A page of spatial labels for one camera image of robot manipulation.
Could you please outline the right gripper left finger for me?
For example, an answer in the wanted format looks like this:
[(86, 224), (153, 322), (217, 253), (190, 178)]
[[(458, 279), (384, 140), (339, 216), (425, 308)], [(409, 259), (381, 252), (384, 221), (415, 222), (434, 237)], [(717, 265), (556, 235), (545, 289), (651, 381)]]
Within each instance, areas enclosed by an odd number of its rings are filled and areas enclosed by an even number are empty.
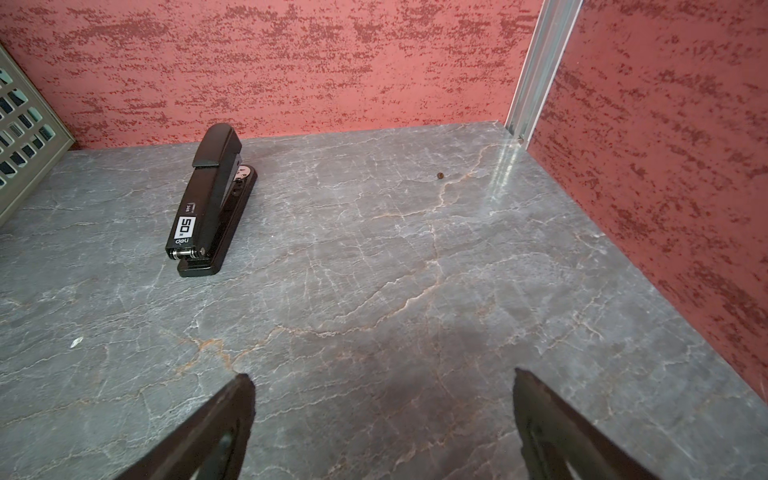
[(237, 479), (256, 413), (256, 388), (238, 374), (120, 479)]

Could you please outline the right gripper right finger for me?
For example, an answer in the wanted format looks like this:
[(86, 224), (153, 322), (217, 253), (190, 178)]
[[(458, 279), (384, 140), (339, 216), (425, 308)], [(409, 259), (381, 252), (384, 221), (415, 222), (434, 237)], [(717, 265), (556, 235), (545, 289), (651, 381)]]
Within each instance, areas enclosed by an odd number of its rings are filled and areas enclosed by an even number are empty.
[(656, 477), (532, 372), (515, 370), (513, 403), (529, 478)]

